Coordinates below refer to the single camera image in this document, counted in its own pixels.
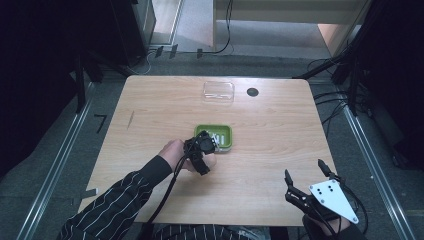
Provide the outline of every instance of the gray carpet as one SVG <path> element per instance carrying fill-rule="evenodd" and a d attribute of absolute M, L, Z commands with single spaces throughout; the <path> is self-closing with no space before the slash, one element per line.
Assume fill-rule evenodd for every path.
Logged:
<path fill-rule="evenodd" d="M 164 53 L 159 58 L 154 58 L 152 55 L 149 59 L 152 64 L 148 73 L 150 75 L 279 78 L 304 73 L 311 61 L 310 59 L 213 55 L 206 55 L 197 59 L 195 54 L 177 54 L 175 58 L 169 59 L 169 53 Z M 138 72 L 145 72 L 147 69 L 147 64 L 133 68 Z M 92 106 L 53 196 L 36 229 L 34 239 L 54 239 L 66 219 L 77 212 L 81 194 L 85 191 L 125 83 L 125 79 L 115 72 L 105 71 L 105 75 L 106 79 L 103 83 L 96 85 Z M 328 79 L 328 76 L 328 73 L 324 72 L 317 79 Z M 311 89 L 313 94 L 318 94 L 334 91 L 334 86 L 332 84 L 311 84 Z M 327 118 L 336 105 L 337 102 L 319 105 L 318 112 L 321 119 Z M 0 219 L 2 219 L 0 239 L 15 239 L 18 235 L 29 207 L 37 195 L 74 118 L 75 109 L 76 101 L 74 100 L 63 110 L 62 115 L 46 133 L 33 154 L 10 171 L 1 181 L 0 204 L 3 206 L 3 210 L 0 211 Z M 95 118 L 94 114 L 106 114 L 108 116 L 105 125 L 98 134 L 96 131 L 101 119 Z M 404 171 L 393 167 L 390 162 L 390 153 L 374 122 L 365 115 L 360 115 L 360 118 L 367 133 L 370 133 L 370 139 L 373 140 L 378 155 L 381 156 L 382 165 L 384 165 L 404 208 L 406 210 L 422 209 L 420 200 L 423 199 L 423 196 L 417 187 L 417 183 L 423 182 L 422 172 Z M 354 190 L 367 209 L 369 215 L 368 238 L 397 239 L 397 232 L 343 114 L 331 121 L 328 143 L 339 175 L 347 178 L 348 186 Z M 358 213 L 358 215 L 360 221 L 363 220 L 363 214 Z M 419 225 L 422 220 L 423 217 L 416 216 L 416 214 L 410 217 L 417 239 L 424 239 L 423 230 Z M 139 224 L 135 224 L 126 239 L 134 239 L 139 227 Z M 297 239 L 297 229 L 290 228 L 290 235 L 291 239 Z"/>

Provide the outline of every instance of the black circular object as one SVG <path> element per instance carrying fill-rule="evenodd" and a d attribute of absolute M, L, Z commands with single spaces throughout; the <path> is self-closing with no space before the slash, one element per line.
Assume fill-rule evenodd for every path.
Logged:
<path fill-rule="evenodd" d="M 247 89 L 247 95 L 251 96 L 251 97 L 256 97 L 258 96 L 259 91 L 256 88 L 249 88 Z"/>

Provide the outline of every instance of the green tray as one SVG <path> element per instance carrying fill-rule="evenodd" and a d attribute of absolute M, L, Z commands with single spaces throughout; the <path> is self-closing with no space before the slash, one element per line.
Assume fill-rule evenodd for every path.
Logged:
<path fill-rule="evenodd" d="M 220 148 L 229 149 L 233 144 L 231 127 L 227 125 L 200 124 L 194 129 L 194 136 L 205 130 L 211 137 L 216 135 Z"/>

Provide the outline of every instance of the striped sleeve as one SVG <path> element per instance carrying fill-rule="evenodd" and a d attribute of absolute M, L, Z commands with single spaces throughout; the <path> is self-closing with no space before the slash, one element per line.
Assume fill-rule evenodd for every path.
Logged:
<path fill-rule="evenodd" d="M 171 173 L 169 164 L 155 156 L 69 218 L 57 239 L 122 239 L 153 188 Z"/>

